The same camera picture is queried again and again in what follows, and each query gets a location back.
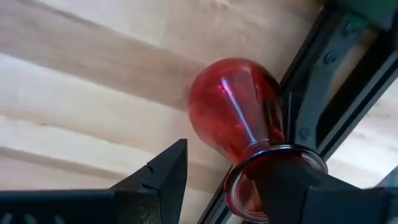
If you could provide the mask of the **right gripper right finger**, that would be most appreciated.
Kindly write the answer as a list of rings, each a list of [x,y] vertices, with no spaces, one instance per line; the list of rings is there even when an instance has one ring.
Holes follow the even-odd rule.
[[[360,189],[296,162],[267,163],[254,182],[269,224],[398,224],[398,187]]]

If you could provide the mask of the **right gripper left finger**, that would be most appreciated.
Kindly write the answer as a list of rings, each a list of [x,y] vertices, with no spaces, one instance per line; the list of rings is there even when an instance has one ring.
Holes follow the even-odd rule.
[[[0,191],[0,224],[178,224],[187,184],[179,139],[108,189]]]

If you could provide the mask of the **red bulbous glass vase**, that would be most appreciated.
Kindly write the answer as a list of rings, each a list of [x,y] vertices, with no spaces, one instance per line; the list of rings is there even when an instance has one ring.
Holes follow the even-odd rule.
[[[266,165],[294,161],[326,172],[323,159],[284,137],[278,82],[262,65],[226,58],[206,67],[188,97],[192,127],[207,145],[222,153],[233,168],[224,182],[229,210],[250,222],[267,223],[255,185],[268,177]]]

